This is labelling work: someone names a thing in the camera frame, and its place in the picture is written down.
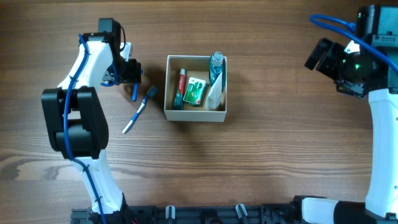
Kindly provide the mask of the red teal toothpaste tube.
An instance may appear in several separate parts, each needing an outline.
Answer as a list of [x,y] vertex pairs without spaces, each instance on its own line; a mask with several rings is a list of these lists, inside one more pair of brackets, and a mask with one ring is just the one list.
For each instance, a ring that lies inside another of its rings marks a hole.
[[185,87],[186,71],[184,68],[180,69],[178,75],[177,91],[174,100],[174,110],[183,110],[183,94]]

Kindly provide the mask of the white lotion tube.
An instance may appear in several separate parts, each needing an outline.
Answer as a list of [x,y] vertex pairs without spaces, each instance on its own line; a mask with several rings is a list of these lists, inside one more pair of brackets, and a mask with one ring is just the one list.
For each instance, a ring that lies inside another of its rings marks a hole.
[[220,73],[208,92],[205,101],[205,109],[207,111],[216,110],[221,104],[222,79],[223,73]]

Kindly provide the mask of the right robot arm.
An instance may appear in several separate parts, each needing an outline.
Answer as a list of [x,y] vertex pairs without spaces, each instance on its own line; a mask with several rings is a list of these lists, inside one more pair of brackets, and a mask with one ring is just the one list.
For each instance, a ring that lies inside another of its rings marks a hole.
[[397,223],[397,6],[369,5],[356,22],[313,14],[310,22],[347,37],[342,46],[322,38],[305,66],[331,78],[336,90],[368,98],[373,123],[371,181],[363,203],[304,197],[305,223]]

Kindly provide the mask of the blue mouthwash bottle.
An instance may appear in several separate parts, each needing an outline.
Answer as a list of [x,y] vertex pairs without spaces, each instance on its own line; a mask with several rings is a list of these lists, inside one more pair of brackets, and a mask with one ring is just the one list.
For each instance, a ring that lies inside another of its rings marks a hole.
[[221,52],[215,52],[211,55],[209,68],[210,68],[209,71],[210,85],[213,86],[215,84],[216,79],[221,75],[222,90],[224,90],[225,86],[224,63],[223,63],[223,54]]

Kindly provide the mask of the blue white toothbrush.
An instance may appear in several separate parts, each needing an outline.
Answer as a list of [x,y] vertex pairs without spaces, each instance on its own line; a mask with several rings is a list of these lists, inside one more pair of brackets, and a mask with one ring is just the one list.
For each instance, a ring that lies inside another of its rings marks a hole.
[[134,125],[134,123],[136,122],[136,120],[138,119],[139,115],[144,111],[146,104],[148,102],[149,98],[152,98],[156,93],[158,92],[158,89],[155,86],[151,86],[148,91],[147,94],[145,95],[139,109],[136,111],[136,113],[134,114],[134,116],[131,118],[131,120],[128,122],[128,124],[126,125],[126,127],[122,130],[123,134],[126,134]]

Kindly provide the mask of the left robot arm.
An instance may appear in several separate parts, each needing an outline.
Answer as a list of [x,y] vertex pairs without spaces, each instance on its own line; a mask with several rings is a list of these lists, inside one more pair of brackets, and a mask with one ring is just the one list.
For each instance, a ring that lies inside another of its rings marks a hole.
[[109,129],[97,91],[130,83],[137,98],[141,64],[113,18],[101,18],[97,32],[79,36],[79,54],[67,77],[41,96],[52,149],[78,169],[91,207],[73,209],[71,223],[138,223],[116,184],[106,157]]

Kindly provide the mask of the green Dettol soap bar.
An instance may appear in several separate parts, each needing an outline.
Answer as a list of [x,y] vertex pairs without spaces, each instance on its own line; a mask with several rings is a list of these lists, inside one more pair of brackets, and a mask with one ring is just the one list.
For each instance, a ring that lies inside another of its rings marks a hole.
[[190,77],[188,80],[187,89],[185,91],[183,101],[192,106],[198,106],[205,92],[206,81]]

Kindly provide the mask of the blue disposable razor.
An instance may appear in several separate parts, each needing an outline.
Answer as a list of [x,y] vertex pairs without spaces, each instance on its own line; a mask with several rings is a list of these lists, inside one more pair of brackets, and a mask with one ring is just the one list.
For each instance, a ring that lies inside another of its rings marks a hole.
[[140,76],[139,76],[139,81],[133,83],[133,86],[132,86],[132,96],[131,96],[131,100],[132,100],[132,101],[136,101],[136,100],[137,100],[137,92],[138,92],[139,85],[141,84],[141,76],[142,76],[143,74],[144,74],[144,71],[141,70],[141,74],[140,74]]

